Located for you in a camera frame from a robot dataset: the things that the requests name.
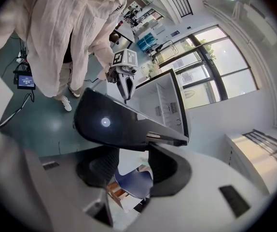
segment green tree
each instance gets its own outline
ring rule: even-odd
[[[206,41],[205,39],[200,40],[200,43],[201,43],[201,44],[205,44],[206,42],[207,42],[207,41]],[[211,45],[208,44],[208,45],[205,45],[204,47],[205,47],[205,49],[207,50],[207,52],[209,53],[211,59],[212,59],[212,60],[215,60],[215,59],[216,59],[216,56],[214,55],[214,50],[211,49]]]
[[[186,40],[181,41],[180,44],[181,44],[182,48],[183,48],[186,52],[189,51],[189,50],[191,50],[191,49],[193,49],[193,48],[195,47],[193,44],[189,45],[189,43],[188,43]]]

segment small screen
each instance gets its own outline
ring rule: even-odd
[[[177,34],[180,34],[179,31],[175,31],[175,32],[171,33],[171,36],[174,37],[174,36],[176,36]]]
[[[32,76],[19,75],[18,76],[18,86],[19,87],[34,87],[34,81]]]

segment beige pants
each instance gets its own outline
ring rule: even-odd
[[[73,69],[73,64],[71,63],[64,63],[62,64],[61,71],[59,74],[59,89],[58,93],[56,96],[53,98],[60,101],[63,98],[63,91],[64,89],[68,86],[69,89],[75,93],[75,94],[80,94],[82,91],[82,87],[80,87],[78,90],[73,90],[70,88],[71,80],[72,80],[72,69]]]

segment person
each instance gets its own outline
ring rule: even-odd
[[[134,8],[131,8],[124,16],[125,19],[129,18],[134,10],[138,9],[138,6],[135,6]]]
[[[8,0],[0,10],[0,49],[15,31],[27,44],[38,89],[71,111],[63,91],[80,96],[90,53],[104,68],[98,78],[106,79],[109,36],[125,6],[126,0]]]
[[[138,12],[139,12],[138,10],[134,10],[134,11],[132,12],[132,14],[130,15],[129,19],[130,19],[130,20],[133,20],[133,18],[134,18],[135,16],[137,16],[137,13],[138,13]]]
[[[136,20],[137,23],[142,23],[146,18],[148,17],[148,14],[145,14],[144,16],[140,17]]]

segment white linen shirt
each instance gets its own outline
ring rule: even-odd
[[[98,78],[105,79],[113,59],[109,35],[125,5],[126,0],[9,0],[0,11],[0,48],[13,30],[27,41],[34,81],[45,96],[53,97],[73,31],[70,87],[77,90],[83,85],[90,53],[104,68]]]

